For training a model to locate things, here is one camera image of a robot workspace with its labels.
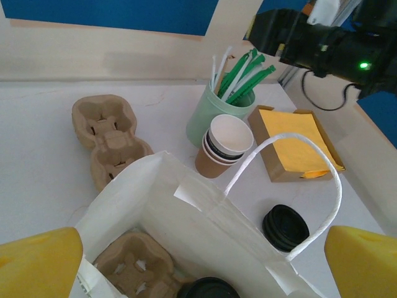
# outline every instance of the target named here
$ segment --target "cardboard box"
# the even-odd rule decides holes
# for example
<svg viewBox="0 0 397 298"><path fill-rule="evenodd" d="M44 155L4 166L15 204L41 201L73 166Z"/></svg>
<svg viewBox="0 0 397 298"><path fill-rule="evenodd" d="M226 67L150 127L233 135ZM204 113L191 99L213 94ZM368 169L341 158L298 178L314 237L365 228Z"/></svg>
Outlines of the cardboard box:
<svg viewBox="0 0 397 298"><path fill-rule="evenodd" d="M248 117L248 122L249 125L251 126L252 133L254 134L254 138L257 144L262 143L264 140L267 140L270 138L269 133L266 129L265 123L263 122L263 119L261 117L261 114L259 110L265 109L268 111L274 110L273 107L268 107L268 106L257 106L252 114ZM319 120L317 119L316 115L314 114L313 111L310 110L296 110L294 112L295 114L312 114L314 121L316 122L318 131L320 132L324 143L327 145L329 152L331 153L332 157L334 158L335 162L339 164L340 166L344 167L344 164L337 154L334 146L332 145L329 137L327 136L325 130L321 126ZM270 180L272 182L296 182L296 181L324 181L324 180L330 180L332 178L331 173L327 173L324 176L317 177L317 178L312 178L312 179L306 179L302 178L302 175L304 172L290 172L287 171L283 165L281 164L281 161L279 160L279 157L277 156L277 153L275 151L275 148L273 144L267 146L261 151L261 156L263 159L263 162L266 166L266 170L269 174Z"/></svg>

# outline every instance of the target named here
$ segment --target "paper bag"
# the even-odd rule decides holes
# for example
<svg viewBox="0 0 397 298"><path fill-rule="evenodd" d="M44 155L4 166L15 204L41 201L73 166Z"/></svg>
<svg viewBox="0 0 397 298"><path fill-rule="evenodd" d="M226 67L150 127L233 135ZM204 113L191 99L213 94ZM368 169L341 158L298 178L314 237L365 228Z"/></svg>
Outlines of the paper bag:
<svg viewBox="0 0 397 298"><path fill-rule="evenodd" d="M226 196L258 152L287 137L303 140L324 158L335 178L338 197L322 226L285 257ZM195 278L222 278L241 298L323 297L299 277L290 261L329 226L341 196L331 162L314 143L295 133L272 137L258 146L225 192L166 152L147 156L108 184L77 224L85 254L78 279L89 297L125 297L92 262L120 235L139 228L168 251L181 271Z"/></svg>

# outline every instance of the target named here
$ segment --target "brown paper cup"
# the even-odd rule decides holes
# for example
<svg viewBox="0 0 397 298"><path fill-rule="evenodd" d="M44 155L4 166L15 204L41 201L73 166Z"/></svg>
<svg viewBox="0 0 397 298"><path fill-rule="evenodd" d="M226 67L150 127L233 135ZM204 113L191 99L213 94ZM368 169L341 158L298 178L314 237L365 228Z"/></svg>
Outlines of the brown paper cup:
<svg viewBox="0 0 397 298"><path fill-rule="evenodd" d="M202 176L212 179L218 177L230 168L230 166L236 163L237 161L233 161L232 163L224 163L220 161L215 155L212 155L207 151L205 144L202 141L202 146L196 156L195 167Z"/></svg>

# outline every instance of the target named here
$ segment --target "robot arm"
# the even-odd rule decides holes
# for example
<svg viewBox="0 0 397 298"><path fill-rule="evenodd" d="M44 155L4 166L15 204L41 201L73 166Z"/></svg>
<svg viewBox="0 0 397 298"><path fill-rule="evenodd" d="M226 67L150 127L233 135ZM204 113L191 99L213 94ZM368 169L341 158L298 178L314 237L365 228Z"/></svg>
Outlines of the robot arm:
<svg viewBox="0 0 397 298"><path fill-rule="evenodd" d="M397 0L363 0L355 31L308 24L308 16L274 9L256 16L248 40L280 62L355 83L359 99L386 91L397 95Z"/></svg>

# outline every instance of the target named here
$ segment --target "coffee cup lid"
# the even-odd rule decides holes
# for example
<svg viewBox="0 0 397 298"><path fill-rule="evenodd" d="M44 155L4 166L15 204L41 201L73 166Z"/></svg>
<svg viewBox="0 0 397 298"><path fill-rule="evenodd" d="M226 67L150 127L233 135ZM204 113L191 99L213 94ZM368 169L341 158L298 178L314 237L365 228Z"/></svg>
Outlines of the coffee cup lid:
<svg viewBox="0 0 397 298"><path fill-rule="evenodd" d="M236 290L222 279L202 278L189 286L183 298L239 298L239 296Z"/></svg>
<svg viewBox="0 0 397 298"><path fill-rule="evenodd" d="M266 239L276 249L290 252L309 237L309 228L303 218L286 205L276 205L262 222Z"/></svg>

